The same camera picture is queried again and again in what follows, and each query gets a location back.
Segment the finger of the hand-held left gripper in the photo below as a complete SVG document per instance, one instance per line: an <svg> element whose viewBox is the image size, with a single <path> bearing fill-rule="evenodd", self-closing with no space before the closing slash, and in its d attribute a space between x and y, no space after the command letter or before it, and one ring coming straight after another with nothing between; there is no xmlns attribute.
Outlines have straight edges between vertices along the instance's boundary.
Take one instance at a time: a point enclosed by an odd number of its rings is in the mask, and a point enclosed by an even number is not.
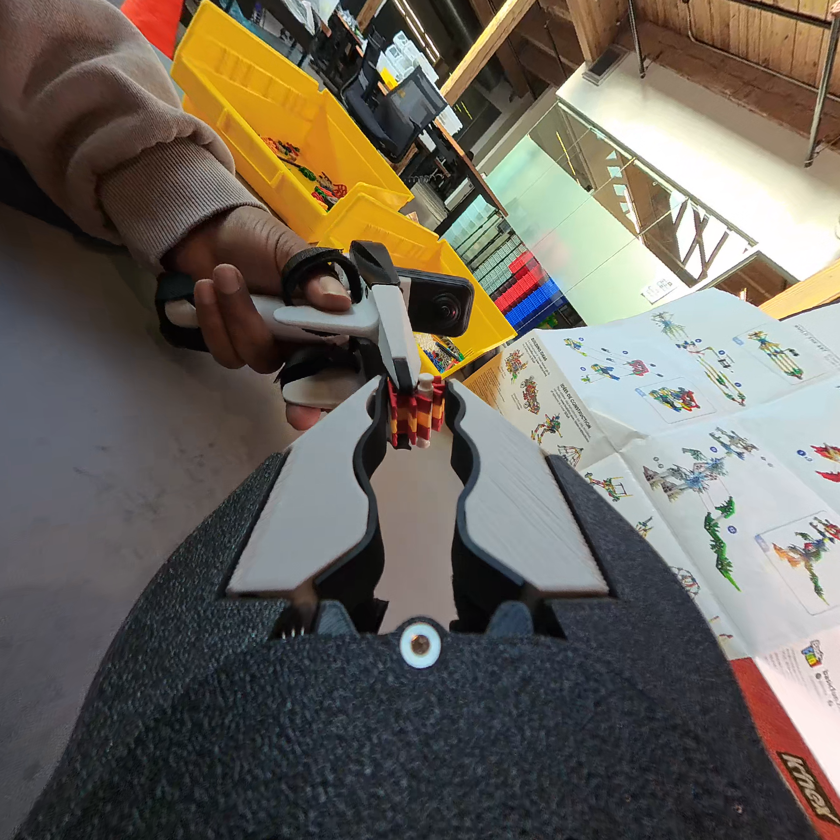
<svg viewBox="0 0 840 840"><path fill-rule="evenodd" d="M421 373L417 342L399 285L377 284L371 298L379 319L377 346L399 394L414 394Z"/></svg>

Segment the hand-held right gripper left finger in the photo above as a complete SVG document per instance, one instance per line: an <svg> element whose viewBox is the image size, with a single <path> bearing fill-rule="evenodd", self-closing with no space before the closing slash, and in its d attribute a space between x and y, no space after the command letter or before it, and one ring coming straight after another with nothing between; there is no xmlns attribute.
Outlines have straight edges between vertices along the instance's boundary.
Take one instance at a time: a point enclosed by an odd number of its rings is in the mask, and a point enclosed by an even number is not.
<svg viewBox="0 0 840 840"><path fill-rule="evenodd" d="M307 628L338 602L359 633L380 630L385 557L371 477L387 449L388 394L375 377L287 448L228 598L279 598Z"/></svg>

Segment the white plastic rod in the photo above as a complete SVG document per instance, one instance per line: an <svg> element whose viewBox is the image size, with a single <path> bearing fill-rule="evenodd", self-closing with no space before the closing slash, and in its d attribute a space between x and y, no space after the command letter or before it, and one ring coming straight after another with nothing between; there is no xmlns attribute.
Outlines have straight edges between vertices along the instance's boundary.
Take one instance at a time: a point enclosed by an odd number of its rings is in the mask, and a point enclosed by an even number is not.
<svg viewBox="0 0 840 840"><path fill-rule="evenodd" d="M419 448L428 448L431 445L434 381L435 377L429 373L421 373L417 380L415 392L416 446Z"/></svg>

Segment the large yellow plastic bin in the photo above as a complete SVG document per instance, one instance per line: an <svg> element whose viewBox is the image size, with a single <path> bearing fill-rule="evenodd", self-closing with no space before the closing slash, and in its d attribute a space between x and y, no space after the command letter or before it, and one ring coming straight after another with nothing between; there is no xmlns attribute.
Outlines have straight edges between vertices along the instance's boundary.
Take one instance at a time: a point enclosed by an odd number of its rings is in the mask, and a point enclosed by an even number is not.
<svg viewBox="0 0 840 840"><path fill-rule="evenodd" d="M350 199L350 208L332 210L317 245L347 250L354 239L381 242L388 248L396 267L426 270L468 279L474 290L474 306L469 326L452 343L458 352L458 362L440 371L435 361L443 358L440 350L429 356L434 340L417 335L422 371L448 377L485 353L500 347L515 337L510 325L496 303L473 277L463 260L448 241L415 223L397 211L360 194Z"/></svg>

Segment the red and yellow connector stack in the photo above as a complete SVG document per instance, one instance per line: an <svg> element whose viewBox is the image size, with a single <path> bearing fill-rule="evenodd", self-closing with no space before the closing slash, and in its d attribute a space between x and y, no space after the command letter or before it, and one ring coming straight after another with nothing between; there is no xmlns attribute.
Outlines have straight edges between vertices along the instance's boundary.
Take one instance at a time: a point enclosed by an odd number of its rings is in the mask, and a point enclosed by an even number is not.
<svg viewBox="0 0 840 840"><path fill-rule="evenodd" d="M445 384L440 376L434 376L434 410L432 433L440 431L445 420ZM397 449L411 449L416 446L416 402L415 392L399 393L391 380L387 381L388 412L391 443Z"/></svg>

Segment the person's left forearm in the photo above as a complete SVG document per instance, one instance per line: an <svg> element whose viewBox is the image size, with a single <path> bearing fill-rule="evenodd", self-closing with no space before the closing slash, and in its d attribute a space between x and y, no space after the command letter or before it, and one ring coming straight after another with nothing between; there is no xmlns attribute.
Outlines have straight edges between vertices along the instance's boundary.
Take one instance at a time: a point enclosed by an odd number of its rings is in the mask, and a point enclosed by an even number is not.
<svg viewBox="0 0 840 840"><path fill-rule="evenodd" d="M266 208L109 2L2 2L2 146L86 234L158 266L195 228Z"/></svg>

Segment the pile of colourful toy pieces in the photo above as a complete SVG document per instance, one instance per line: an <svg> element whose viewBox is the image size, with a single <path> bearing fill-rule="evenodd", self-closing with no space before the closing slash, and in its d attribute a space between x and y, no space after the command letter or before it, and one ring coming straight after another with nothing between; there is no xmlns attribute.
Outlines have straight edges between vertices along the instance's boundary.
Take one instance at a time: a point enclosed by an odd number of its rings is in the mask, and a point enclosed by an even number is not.
<svg viewBox="0 0 840 840"><path fill-rule="evenodd" d="M262 135L261 140L273 155L287 168L302 178L304 188L326 212L335 207L338 201L348 195L347 185L332 181L323 172L317 174L299 162L301 149L283 140L276 140Z"/></svg>
<svg viewBox="0 0 840 840"><path fill-rule="evenodd" d="M462 369L468 360L450 338L415 332L414 338L421 361L421 372L445 378Z"/></svg>

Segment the stack of clear crates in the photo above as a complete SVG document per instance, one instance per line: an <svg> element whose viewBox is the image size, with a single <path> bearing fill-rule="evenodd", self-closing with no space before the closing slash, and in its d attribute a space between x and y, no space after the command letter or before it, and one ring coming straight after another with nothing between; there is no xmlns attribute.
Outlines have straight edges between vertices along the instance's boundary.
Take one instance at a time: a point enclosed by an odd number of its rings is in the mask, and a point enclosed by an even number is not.
<svg viewBox="0 0 840 840"><path fill-rule="evenodd" d="M508 219L479 195L444 233L444 239L491 295L511 278L510 265L528 251Z"/></svg>

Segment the stack of red crates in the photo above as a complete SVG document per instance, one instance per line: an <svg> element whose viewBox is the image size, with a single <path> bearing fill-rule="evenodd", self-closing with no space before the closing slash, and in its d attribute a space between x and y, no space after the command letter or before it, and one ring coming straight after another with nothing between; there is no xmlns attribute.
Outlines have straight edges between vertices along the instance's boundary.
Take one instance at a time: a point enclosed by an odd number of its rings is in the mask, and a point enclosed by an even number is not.
<svg viewBox="0 0 840 840"><path fill-rule="evenodd" d="M508 270L509 277L490 294L497 308L504 313L514 309L549 278L538 258L530 250L520 253L509 264Z"/></svg>

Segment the stack of blue crates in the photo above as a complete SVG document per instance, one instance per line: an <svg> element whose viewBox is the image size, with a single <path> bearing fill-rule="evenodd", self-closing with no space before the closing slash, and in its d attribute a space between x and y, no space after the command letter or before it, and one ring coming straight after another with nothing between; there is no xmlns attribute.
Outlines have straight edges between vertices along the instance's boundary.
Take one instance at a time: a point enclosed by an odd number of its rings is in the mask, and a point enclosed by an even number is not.
<svg viewBox="0 0 840 840"><path fill-rule="evenodd" d="M532 289L519 302L505 310L505 318L517 335L537 328L555 312L568 304L563 291L554 279L546 276L544 282Z"/></svg>

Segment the white storage bins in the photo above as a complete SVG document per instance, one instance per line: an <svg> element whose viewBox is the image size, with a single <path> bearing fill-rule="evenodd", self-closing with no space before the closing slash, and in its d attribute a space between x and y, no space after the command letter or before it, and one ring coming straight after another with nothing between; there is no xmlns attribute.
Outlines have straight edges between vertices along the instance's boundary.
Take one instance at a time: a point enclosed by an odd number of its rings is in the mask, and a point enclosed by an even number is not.
<svg viewBox="0 0 840 840"><path fill-rule="evenodd" d="M380 73L383 83L388 90L394 89L398 83L404 81L417 68L423 71L432 85L432 89L441 98L442 95L437 87L437 72L414 42L403 31L398 31L391 44L386 47L377 60L376 69Z"/></svg>

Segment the printed toy set box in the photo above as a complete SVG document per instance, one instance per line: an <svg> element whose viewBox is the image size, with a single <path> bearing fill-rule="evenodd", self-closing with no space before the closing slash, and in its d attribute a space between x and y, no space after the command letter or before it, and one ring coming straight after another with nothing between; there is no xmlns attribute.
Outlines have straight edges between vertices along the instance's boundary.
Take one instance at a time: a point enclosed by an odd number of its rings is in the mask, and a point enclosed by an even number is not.
<svg viewBox="0 0 840 840"><path fill-rule="evenodd" d="M730 667L763 745L820 838L839 838L838 628Z"/></svg>

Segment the long black frame table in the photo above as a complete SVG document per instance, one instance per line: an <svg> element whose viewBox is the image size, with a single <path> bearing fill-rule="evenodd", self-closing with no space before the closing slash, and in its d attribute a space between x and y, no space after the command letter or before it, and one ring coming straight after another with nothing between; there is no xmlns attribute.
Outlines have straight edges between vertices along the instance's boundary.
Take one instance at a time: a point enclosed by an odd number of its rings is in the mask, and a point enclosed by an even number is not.
<svg viewBox="0 0 840 840"><path fill-rule="evenodd" d="M460 219L463 213L469 209L470 205L478 197L481 197L490 207L495 208L499 215L507 217L508 211L502 205L495 193L492 192L484 177L478 172L469 155L463 151L454 137L446 130L440 119L436 119L434 124L443 138L452 147L461 163L466 167L466 178L469 183L467 193L457 202L454 208L447 213L444 220L435 228L436 235L442 237L447 231L449 231L449 229L452 228L455 222Z"/></svg>

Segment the thick wooden post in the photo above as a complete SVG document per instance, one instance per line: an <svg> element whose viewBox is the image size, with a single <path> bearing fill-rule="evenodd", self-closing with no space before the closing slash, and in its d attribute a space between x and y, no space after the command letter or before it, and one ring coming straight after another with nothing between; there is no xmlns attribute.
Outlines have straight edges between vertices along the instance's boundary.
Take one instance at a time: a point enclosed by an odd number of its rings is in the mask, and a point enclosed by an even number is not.
<svg viewBox="0 0 840 840"><path fill-rule="evenodd" d="M534 1L506 1L495 13L440 88L450 106L456 104L532 5Z"/></svg>

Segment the wall air vent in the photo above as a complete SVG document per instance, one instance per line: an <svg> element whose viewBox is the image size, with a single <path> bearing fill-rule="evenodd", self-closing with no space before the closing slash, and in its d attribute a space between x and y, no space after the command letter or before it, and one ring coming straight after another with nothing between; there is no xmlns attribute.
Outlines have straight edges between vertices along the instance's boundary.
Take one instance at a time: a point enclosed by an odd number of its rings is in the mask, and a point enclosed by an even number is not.
<svg viewBox="0 0 840 840"><path fill-rule="evenodd" d="M583 78L593 85L600 86L628 55L629 50L624 46L610 44L592 63L585 66Z"/></svg>

